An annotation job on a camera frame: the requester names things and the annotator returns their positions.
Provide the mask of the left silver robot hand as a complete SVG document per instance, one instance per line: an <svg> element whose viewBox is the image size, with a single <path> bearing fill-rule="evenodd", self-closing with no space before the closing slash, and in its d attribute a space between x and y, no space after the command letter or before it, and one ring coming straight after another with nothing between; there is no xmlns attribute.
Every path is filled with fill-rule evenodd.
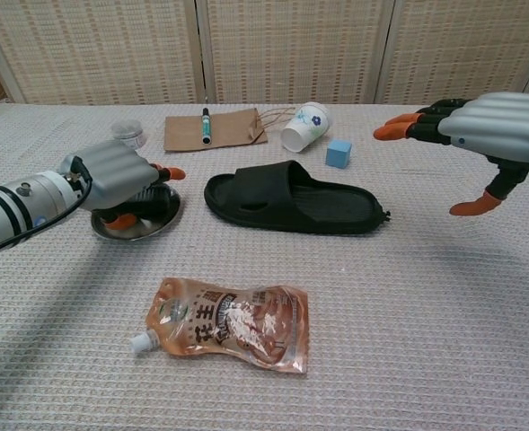
<svg viewBox="0 0 529 431"><path fill-rule="evenodd" d="M93 182L92 191L80 206L90 213L117 207L153 185L186 178L184 170L150 163L119 140L68 154L57 172L80 174Z"/></svg>

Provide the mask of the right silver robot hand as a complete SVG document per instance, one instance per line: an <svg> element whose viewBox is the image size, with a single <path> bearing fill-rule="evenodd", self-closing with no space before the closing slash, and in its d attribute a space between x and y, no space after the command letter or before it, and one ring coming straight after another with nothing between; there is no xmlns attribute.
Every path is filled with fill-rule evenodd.
<svg viewBox="0 0 529 431"><path fill-rule="evenodd" d="M529 174L529 93L442 99L387 120L373 137L451 145L496 164L498 173L478 198L449 210L453 216L481 216L501 205Z"/></svg>

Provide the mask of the grey cleaning brush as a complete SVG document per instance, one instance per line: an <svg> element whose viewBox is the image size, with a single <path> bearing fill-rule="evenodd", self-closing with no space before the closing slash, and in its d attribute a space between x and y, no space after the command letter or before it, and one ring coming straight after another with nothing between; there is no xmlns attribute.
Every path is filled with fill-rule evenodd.
<svg viewBox="0 0 529 431"><path fill-rule="evenodd" d="M170 205L171 192L165 184L153 185L124 203L125 209L136 216L158 216Z"/></svg>

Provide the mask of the black rubber slipper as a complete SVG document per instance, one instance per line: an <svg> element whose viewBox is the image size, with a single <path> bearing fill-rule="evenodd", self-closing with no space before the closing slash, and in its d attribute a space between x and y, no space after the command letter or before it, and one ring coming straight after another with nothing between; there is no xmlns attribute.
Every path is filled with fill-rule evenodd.
<svg viewBox="0 0 529 431"><path fill-rule="evenodd" d="M294 160L216 175L204 199L230 224L280 232L359 235L391 217L368 190L316 180Z"/></svg>

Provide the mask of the small clear lidded jar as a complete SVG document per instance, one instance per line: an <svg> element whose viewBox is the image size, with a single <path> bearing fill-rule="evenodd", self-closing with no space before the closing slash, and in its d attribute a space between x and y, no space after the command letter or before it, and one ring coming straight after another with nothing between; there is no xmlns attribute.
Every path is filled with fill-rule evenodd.
<svg viewBox="0 0 529 431"><path fill-rule="evenodd" d="M141 123L136 119L126 119L113 123L110 127L113 137L126 146L137 150L147 141Z"/></svg>

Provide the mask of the round steel plate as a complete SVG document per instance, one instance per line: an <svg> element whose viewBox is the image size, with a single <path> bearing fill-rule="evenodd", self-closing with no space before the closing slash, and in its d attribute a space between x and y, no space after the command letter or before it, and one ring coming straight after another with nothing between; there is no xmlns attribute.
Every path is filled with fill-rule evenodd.
<svg viewBox="0 0 529 431"><path fill-rule="evenodd" d="M93 231L101 238L129 242L161 232L179 219L182 210L180 195L174 188L168 187L171 192L170 205L160 215L140 217L129 213L123 203L107 210L93 211L91 213Z"/></svg>

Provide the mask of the woven folding screen panel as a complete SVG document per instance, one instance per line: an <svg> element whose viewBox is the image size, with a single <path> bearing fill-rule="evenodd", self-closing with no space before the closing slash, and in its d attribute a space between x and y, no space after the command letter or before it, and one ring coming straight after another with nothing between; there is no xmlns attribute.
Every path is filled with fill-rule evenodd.
<svg viewBox="0 0 529 431"><path fill-rule="evenodd" d="M374 103L396 0L195 0L205 99Z"/></svg>
<svg viewBox="0 0 529 431"><path fill-rule="evenodd" d="M529 0L393 0L375 102L418 105L529 82Z"/></svg>
<svg viewBox="0 0 529 431"><path fill-rule="evenodd" d="M0 0L0 82L45 105L197 103L194 0Z"/></svg>

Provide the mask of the brown paper bag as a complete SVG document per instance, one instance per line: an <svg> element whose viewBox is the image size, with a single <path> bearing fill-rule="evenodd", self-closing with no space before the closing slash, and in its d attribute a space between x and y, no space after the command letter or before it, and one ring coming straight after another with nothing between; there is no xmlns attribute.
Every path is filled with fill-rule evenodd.
<svg viewBox="0 0 529 431"><path fill-rule="evenodd" d="M169 116L165 119L163 149L186 153L217 148L256 145L268 142L267 129L282 125L295 108L275 108L259 112L257 108L225 113L210 113L212 142L202 144L200 115Z"/></svg>

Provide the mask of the light blue cube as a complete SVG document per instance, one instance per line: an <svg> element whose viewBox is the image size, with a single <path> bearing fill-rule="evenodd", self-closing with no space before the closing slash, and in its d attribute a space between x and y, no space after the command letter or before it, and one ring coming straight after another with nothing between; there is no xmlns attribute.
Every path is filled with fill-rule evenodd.
<svg viewBox="0 0 529 431"><path fill-rule="evenodd" d="M325 164L338 169L345 169L350 160L352 144L346 140L333 139L329 142Z"/></svg>

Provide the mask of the orange liquid spout pouch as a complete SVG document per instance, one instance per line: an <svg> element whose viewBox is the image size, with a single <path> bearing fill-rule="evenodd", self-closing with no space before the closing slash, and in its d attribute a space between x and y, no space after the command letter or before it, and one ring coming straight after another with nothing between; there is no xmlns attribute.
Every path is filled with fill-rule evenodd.
<svg viewBox="0 0 529 431"><path fill-rule="evenodd" d="M308 294L293 286L232 289L180 277L158 288L133 353L224 354L260 368L306 374Z"/></svg>

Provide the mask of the floral paper cup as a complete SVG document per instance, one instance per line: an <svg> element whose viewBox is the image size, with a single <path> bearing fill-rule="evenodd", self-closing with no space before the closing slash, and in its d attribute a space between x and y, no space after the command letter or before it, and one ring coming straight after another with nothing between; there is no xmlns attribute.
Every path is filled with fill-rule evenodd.
<svg viewBox="0 0 529 431"><path fill-rule="evenodd" d="M281 131L281 144L293 153L302 152L331 127L332 118L326 106L309 101L303 104Z"/></svg>

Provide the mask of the grey waffle tablecloth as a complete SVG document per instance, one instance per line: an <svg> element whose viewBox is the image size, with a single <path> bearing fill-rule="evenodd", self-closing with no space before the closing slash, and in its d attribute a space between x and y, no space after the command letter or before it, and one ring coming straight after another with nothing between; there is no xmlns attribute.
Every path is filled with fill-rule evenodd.
<svg viewBox="0 0 529 431"><path fill-rule="evenodd" d="M76 213L0 253L0 431L529 431L529 176L495 211L454 217L496 168L460 149L379 143L402 106L334 105L329 138L296 156L318 180L370 190L391 214L359 237L244 229L208 210L209 178L290 158L263 145L163 150L164 121L196 105L0 104L0 185L137 119L141 154L182 168L179 221L141 242L96 237ZM219 355L130 352L164 277L309 296L305 375Z"/></svg>

